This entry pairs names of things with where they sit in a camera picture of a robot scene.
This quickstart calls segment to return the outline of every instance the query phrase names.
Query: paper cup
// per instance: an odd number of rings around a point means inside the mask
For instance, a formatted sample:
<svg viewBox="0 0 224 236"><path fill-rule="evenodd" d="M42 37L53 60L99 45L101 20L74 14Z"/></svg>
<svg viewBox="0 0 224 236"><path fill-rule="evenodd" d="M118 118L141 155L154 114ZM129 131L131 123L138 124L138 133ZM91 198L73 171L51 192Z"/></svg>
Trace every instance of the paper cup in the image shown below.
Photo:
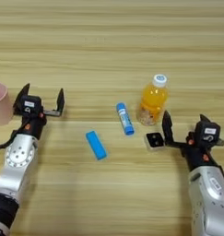
<svg viewBox="0 0 224 236"><path fill-rule="evenodd" d="M0 84L0 125L8 124L13 116L13 107L6 86Z"/></svg>

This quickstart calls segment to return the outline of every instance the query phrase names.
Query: blue block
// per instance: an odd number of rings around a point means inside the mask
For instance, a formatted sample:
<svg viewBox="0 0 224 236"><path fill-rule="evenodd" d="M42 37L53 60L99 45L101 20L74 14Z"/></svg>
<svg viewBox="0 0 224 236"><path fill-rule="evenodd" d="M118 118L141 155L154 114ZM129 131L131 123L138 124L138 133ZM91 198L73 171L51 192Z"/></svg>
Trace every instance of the blue block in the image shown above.
<svg viewBox="0 0 224 236"><path fill-rule="evenodd" d="M86 133L86 138L97 159L104 159L107 157L107 152L95 131Z"/></svg>

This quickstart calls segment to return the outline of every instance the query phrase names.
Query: white cap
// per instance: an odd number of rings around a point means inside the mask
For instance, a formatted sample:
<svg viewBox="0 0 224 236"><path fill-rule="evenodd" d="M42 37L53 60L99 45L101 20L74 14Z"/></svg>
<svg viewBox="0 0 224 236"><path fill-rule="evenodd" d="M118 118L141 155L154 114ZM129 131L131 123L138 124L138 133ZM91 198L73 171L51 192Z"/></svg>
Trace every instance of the white cap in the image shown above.
<svg viewBox="0 0 224 236"><path fill-rule="evenodd" d="M152 83L158 88L164 88L167 84L167 78L162 74L155 75L153 77Z"/></svg>

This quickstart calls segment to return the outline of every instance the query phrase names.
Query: orange juice bottle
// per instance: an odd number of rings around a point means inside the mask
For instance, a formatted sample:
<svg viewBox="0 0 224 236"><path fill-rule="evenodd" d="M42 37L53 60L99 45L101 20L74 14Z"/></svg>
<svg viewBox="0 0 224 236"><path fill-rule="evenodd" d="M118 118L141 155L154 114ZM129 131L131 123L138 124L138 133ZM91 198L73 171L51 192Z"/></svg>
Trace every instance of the orange juice bottle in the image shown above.
<svg viewBox="0 0 224 236"><path fill-rule="evenodd" d="M153 125L159 119L168 98L166 84L167 78L164 75L155 75L152 83L145 87L137 115L141 124Z"/></svg>

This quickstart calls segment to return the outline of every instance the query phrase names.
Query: cable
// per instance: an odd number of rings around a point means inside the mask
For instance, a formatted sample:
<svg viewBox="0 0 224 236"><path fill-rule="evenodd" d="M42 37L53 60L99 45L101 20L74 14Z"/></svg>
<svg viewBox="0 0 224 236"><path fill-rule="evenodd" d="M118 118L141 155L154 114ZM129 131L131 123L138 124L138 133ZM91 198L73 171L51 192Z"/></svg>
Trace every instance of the cable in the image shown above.
<svg viewBox="0 0 224 236"><path fill-rule="evenodd" d="M25 128L25 126L29 123L29 121L30 121L30 118L28 118L27 121L19 127L19 129L10 137L8 141L6 141L4 144L0 144L0 149L7 148L13 142L17 134L19 134Z"/></svg>

